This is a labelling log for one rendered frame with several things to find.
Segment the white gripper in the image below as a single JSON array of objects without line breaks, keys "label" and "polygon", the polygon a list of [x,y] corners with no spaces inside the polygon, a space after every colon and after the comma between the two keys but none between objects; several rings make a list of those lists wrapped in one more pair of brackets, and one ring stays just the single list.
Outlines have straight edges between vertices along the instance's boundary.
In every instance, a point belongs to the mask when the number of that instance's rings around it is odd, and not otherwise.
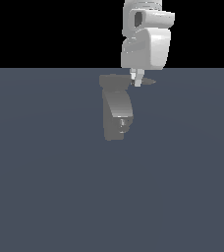
[{"label": "white gripper", "polygon": [[145,28],[127,38],[122,45],[121,67],[131,68],[131,79],[140,87],[144,70],[162,70],[171,40],[168,29]]}]

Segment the dark grey faucet handle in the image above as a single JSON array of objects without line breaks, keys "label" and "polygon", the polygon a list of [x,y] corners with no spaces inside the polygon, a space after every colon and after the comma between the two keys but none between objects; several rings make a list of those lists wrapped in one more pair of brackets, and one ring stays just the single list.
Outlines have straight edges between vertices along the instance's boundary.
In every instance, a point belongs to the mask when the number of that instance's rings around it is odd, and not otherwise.
[{"label": "dark grey faucet handle", "polygon": [[152,84],[154,84],[154,83],[156,83],[156,81],[151,80],[151,79],[149,79],[149,78],[142,78],[142,80],[141,80],[141,84],[142,84],[142,85],[152,85]]}]

